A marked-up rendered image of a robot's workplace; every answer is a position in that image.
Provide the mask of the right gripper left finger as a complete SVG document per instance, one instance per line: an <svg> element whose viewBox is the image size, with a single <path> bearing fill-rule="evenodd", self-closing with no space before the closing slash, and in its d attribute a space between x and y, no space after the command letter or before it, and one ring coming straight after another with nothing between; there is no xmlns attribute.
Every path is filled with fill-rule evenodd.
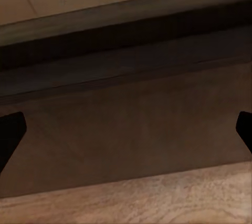
<svg viewBox="0 0 252 224"><path fill-rule="evenodd" d="M21 111L0 117L0 173L26 131L26 121Z"/></svg>

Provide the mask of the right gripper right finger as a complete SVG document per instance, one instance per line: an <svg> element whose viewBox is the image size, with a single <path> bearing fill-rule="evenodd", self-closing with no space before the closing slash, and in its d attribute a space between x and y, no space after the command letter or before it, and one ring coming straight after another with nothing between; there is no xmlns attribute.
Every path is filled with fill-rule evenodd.
<svg viewBox="0 0 252 224"><path fill-rule="evenodd" d="M240 112L237 119L236 130L252 153L252 113L245 111Z"/></svg>

